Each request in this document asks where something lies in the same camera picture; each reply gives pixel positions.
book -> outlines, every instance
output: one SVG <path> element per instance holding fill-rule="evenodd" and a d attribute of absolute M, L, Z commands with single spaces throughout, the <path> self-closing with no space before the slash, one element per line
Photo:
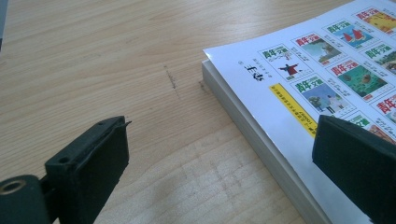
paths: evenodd
<path fill-rule="evenodd" d="M 0 51 L 3 43 L 4 26 L 6 25 L 8 0 L 0 0 Z"/>
<path fill-rule="evenodd" d="M 204 50 L 206 85 L 308 223 L 372 223 L 312 162 L 312 148 L 320 115 L 396 144 L 395 39 L 394 3 L 355 0 Z"/>

scratch mark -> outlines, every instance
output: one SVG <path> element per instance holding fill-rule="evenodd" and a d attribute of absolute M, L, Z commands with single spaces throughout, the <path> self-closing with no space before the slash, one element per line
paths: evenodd
<path fill-rule="evenodd" d="M 180 99 L 180 96 L 178 95 L 177 92 L 177 85 L 176 85 L 176 79 L 172 76 L 172 74 L 168 70 L 168 66 L 164 65 L 163 68 L 165 69 L 166 75 L 169 78 L 169 81 L 171 81 L 172 88 L 175 90 L 177 97 Z"/>

colorful printed image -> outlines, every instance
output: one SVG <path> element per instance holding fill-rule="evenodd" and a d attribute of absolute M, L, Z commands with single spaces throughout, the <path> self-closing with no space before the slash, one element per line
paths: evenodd
<path fill-rule="evenodd" d="M 371 41 L 369 40 L 374 40 L 371 35 L 363 32 L 363 30 L 355 27 L 348 21 L 336 23 L 335 25 L 329 26 L 327 30 L 355 49 L 360 49 L 370 44 Z"/>
<path fill-rule="evenodd" d="M 340 95 L 318 77 L 296 83 L 295 88 L 322 115 L 333 115 L 349 106 Z"/>
<path fill-rule="evenodd" d="M 356 125 L 359 125 L 370 133 L 373 133 L 376 136 L 396 145 L 396 141 L 394 141 L 387 133 L 382 131 L 377 125 L 375 125 L 371 120 L 369 120 L 362 114 L 354 115 L 352 119 L 349 119 L 349 121 Z"/>
<path fill-rule="evenodd" d="M 331 44 L 324 41 L 322 38 L 318 37 L 317 35 L 310 35 L 306 39 L 315 39 L 314 41 L 309 41 L 306 44 L 300 45 L 301 41 L 305 39 L 297 40 L 296 42 L 303 48 L 308 54 L 310 54 L 314 60 L 318 61 L 322 65 L 326 65 L 331 62 L 335 56 L 341 55 L 341 52 L 333 47 Z"/>
<path fill-rule="evenodd" d="M 283 45 L 259 51 L 260 55 L 286 80 L 302 77 L 312 70 Z"/>
<path fill-rule="evenodd" d="M 347 84 L 348 87 L 356 92 L 360 97 L 365 97 L 382 86 L 387 85 L 386 81 L 361 65 L 345 72 L 338 78 Z"/>
<path fill-rule="evenodd" d="M 396 28 L 395 18 L 375 8 L 361 12 L 357 17 L 389 35 L 393 34 Z"/>
<path fill-rule="evenodd" d="M 391 139 L 391 138 L 389 137 L 389 135 L 387 135 L 386 133 L 384 133 L 384 131 L 382 131 L 380 128 L 378 128 L 378 126 L 372 125 L 368 131 L 369 131 L 370 133 L 373 133 L 373 134 L 375 134 L 376 136 L 378 136 L 378 137 L 380 137 L 380 138 L 382 138 L 382 139 L 384 139 L 384 140 L 387 140 L 388 142 L 390 142 L 390 143 L 396 145 L 396 141 L 393 140 L 393 139 Z"/>
<path fill-rule="evenodd" d="M 379 44 L 365 51 L 377 64 L 396 75 L 396 50 L 387 44 Z"/>
<path fill-rule="evenodd" d="M 334 114 L 347 106 L 347 102 L 326 84 L 304 92 L 303 96 L 323 115 Z"/>

yellow strip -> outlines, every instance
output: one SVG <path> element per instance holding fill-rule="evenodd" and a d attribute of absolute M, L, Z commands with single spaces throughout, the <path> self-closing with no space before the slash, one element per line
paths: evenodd
<path fill-rule="evenodd" d="M 289 112 L 303 125 L 306 131 L 315 137 L 317 133 L 317 123 L 308 113 L 294 100 L 294 98 L 283 88 L 281 84 L 270 87 L 271 92 L 282 102 Z"/>

wooden surface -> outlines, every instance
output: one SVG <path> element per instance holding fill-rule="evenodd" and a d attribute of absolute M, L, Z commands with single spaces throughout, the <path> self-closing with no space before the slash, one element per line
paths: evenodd
<path fill-rule="evenodd" d="M 124 115 L 130 164 L 96 223 L 304 223 L 202 82 L 202 49 L 345 2 L 10 0 L 0 180 L 42 177 L 95 122 Z"/>

